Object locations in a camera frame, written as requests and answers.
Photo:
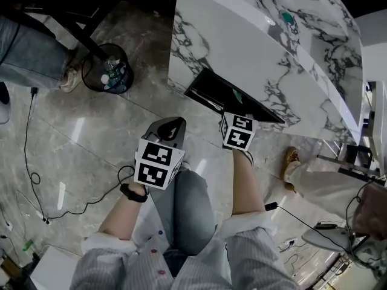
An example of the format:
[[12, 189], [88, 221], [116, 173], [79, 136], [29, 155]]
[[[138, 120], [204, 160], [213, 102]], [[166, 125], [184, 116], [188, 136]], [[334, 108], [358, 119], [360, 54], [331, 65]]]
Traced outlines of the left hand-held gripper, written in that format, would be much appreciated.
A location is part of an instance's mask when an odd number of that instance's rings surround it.
[[185, 151], [186, 120], [168, 117], [157, 120], [141, 137], [135, 153], [134, 181], [147, 187], [166, 190], [177, 174]]

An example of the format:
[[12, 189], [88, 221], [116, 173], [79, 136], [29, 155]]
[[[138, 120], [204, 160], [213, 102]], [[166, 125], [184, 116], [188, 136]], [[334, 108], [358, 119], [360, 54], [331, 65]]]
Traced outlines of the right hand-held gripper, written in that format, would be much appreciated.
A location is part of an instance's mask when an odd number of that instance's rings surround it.
[[223, 146], [228, 149], [248, 150], [257, 130], [257, 121], [224, 112], [220, 122]]

